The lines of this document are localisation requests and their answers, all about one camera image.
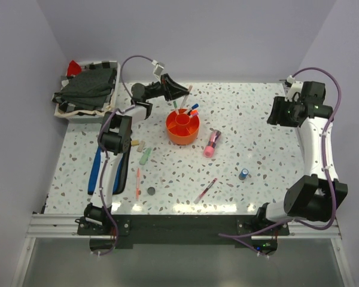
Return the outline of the peach capped white marker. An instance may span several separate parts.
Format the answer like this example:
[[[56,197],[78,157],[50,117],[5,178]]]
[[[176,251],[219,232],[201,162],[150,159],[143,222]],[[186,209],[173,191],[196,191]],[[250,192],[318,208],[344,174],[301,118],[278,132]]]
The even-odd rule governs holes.
[[[181,102],[181,104],[179,106],[179,109],[183,109],[183,107],[185,107],[185,103],[186,103],[186,101],[187,101],[187,99],[188,99],[188,97],[190,95],[190,92],[191,92],[192,88],[193,88],[193,85],[189,85],[189,87],[187,89],[187,94],[184,96],[184,98],[183,98],[183,100],[182,100],[182,102]]]

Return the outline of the blue capped white marker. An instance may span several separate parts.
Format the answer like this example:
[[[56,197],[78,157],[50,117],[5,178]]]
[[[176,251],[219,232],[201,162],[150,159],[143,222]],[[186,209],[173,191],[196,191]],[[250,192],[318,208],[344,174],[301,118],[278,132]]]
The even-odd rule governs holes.
[[[185,114],[190,114],[192,110],[196,109],[199,106],[198,103],[194,104],[191,108],[185,111]]]

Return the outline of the orange black highlighter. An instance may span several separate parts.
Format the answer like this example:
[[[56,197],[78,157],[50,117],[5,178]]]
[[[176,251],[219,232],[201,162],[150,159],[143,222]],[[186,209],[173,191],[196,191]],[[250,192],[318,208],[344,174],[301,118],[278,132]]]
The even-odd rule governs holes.
[[[197,110],[193,110],[193,111],[191,111],[191,113],[190,113],[190,118],[193,118],[193,117],[196,117],[196,116],[198,116],[198,111]]]

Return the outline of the green capped white marker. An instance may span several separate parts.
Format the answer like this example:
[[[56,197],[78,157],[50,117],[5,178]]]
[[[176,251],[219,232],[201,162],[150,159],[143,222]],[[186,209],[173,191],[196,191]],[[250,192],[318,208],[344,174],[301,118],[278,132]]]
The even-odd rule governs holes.
[[[177,102],[176,102],[176,101],[173,101],[173,105],[174,105],[174,108],[175,108],[175,113],[178,115],[178,114],[179,114],[179,110],[178,110]]]

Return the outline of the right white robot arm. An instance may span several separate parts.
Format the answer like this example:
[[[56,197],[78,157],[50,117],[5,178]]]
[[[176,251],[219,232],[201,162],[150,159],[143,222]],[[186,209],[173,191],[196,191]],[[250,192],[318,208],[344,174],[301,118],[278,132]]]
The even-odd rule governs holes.
[[[256,214],[255,229],[267,235],[276,222],[307,220],[330,222],[348,194],[339,181],[331,146],[334,109],[324,103],[325,84],[289,77],[285,96],[274,98],[267,123],[293,127],[299,141],[304,174],[286,192],[282,202],[265,203]]]

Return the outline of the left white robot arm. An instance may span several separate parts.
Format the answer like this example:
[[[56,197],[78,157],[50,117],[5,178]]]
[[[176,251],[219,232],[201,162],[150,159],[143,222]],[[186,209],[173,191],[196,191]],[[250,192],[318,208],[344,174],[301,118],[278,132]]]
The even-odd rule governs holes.
[[[84,220],[98,234],[106,234],[112,227],[112,193],[121,162],[128,164],[131,149],[132,124],[146,120],[153,104],[149,102],[163,96],[170,102],[188,96],[191,88],[176,83],[168,74],[147,86],[137,83],[131,88],[131,105],[125,110],[116,108],[107,112],[98,134],[99,173],[90,203],[84,210]]]

